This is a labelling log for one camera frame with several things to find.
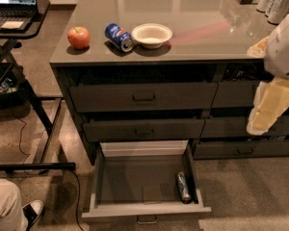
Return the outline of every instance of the pant leg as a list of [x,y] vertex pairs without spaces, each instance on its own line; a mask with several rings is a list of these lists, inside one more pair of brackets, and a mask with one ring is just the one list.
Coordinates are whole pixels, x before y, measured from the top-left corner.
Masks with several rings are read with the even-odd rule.
[[0,179],[0,231],[25,231],[27,226],[18,186]]

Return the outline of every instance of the floor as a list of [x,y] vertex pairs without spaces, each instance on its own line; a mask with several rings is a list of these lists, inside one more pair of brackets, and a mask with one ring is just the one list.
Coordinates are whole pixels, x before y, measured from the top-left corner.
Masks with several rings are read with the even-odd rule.
[[[13,54],[38,96],[61,96],[49,60],[72,10],[51,10],[36,38],[23,40]],[[53,101],[43,101],[50,113]],[[0,110],[0,164],[31,163],[39,145],[43,126],[28,103]],[[75,131],[63,101],[45,162],[75,162],[75,173],[54,170],[17,171],[7,178],[21,189],[25,204],[33,199],[44,202],[46,212],[35,230],[168,230],[168,231],[289,231],[289,157],[240,160],[195,161],[197,179],[205,206],[212,208],[207,218],[188,221],[161,221],[154,225],[95,224],[81,220],[88,203],[94,167]]]

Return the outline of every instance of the kitchen island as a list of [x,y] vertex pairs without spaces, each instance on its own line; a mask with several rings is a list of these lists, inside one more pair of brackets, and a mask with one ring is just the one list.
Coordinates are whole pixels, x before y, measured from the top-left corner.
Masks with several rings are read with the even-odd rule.
[[[161,48],[123,53],[105,28],[168,26]],[[71,27],[86,27],[90,47],[74,50]],[[95,165],[84,221],[155,223],[209,213],[195,159],[289,155],[289,113],[263,137],[246,131],[253,96],[271,80],[248,49],[269,35],[255,5],[235,0],[80,0],[51,58],[69,112]],[[192,197],[182,203],[175,175]]]

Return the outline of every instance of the gray drawer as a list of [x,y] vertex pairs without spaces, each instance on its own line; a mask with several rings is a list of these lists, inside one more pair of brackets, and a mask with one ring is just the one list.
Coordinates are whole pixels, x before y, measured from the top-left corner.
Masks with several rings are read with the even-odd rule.
[[[247,132],[248,117],[211,117],[205,119],[202,138],[224,138],[250,136]],[[278,118],[276,123],[263,136],[287,136],[289,135],[289,115]]]
[[183,140],[199,138],[203,124],[201,119],[92,121],[83,130],[89,142]]
[[217,84],[92,85],[69,88],[79,113],[210,108]]
[[287,136],[289,135],[289,115],[283,115],[278,118],[276,123],[265,135],[269,136]]
[[225,81],[218,83],[212,108],[252,107],[260,81]]
[[248,136],[246,118],[235,117],[212,117],[205,119],[202,138],[243,137]]
[[195,159],[286,156],[289,141],[213,141],[197,144]]
[[[181,202],[177,190],[175,175],[180,171],[190,179],[193,201],[189,204]],[[183,155],[156,157],[104,158],[98,150],[91,204],[82,219],[148,223],[209,212],[211,208],[203,206],[189,146]]]

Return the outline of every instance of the black cable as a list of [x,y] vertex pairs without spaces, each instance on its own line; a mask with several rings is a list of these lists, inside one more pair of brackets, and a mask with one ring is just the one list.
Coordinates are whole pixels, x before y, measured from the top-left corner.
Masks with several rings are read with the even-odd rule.
[[[23,126],[21,127],[20,129],[20,134],[19,134],[19,143],[18,143],[18,149],[19,151],[22,153],[22,155],[26,156],[25,159],[22,161],[22,164],[24,165],[26,160],[31,156],[30,153],[26,153],[24,152],[22,149],[21,149],[21,143],[22,143],[22,133],[23,133],[23,130],[25,129],[26,125],[27,125],[27,122],[22,120],[21,118],[19,118],[14,112],[13,112],[13,99],[12,99],[12,96],[10,96],[10,101],[11,101],[11,105],[10,105],[10,111],[13,115],[13,117],[15,117],[17,120],[19,120],[21,123],[23,123]],[[31,174],[31,173],[28,173],[26,170],[23,170],[26,174],[28,175],[40,175],[40,172],[38,174]]]
[[84,229],[81,227],[80,223],[79,223],[79,219],[78,219],[78,207],[79,207],[79,201],[80,201],[80,181],[79,181],[79,178],[77,176],[77,174],[72,171],[72,170],[68,170],[69,172],[71,172],[75,177],[76,177],[76,180],[77,180],[77,183],[78,183],[78,197],[77,197],[77,204],[76,204],[76,221],[77,221],[77,224],[79,226],[79,228],[84,231]]
[[[3,74],[5,73],[5,72],[3,71],[3,69],[1,68],[1,65],[0,65],[0,71],[1,71],[1,73],[3,73]],[[25,152],[21,149],[22,133],[23,133],[24,128],[25,128],[26,125],[27,125],[27,122],[25,122],[24,120],[20,119],[19,117],[17,117],[17,115],[14,114],[14,112],[13,112],[13,99],[12,99],[12,96],[11,96],[11,95],[10,95],[10,110],[11,110],[11,113],[12,113],[13,117],[15,117],[16,119],[18,119],[20,122],[23,123],[23,126],[22,126],[21,129],[20,129],[20,135],[19,135],[19,136],[20,136],[20,139],[19,139],[19,143],[18,143],[18,149],[19,149],[19,151],[20,151],[23,155],[27,156],[27,157],[24,159],[24,161],[23,161],[23,164],[24,164],[24,163],[26,162],[26,160],[28,159],[28,157],[31,155],[31,154],[25,153]]]

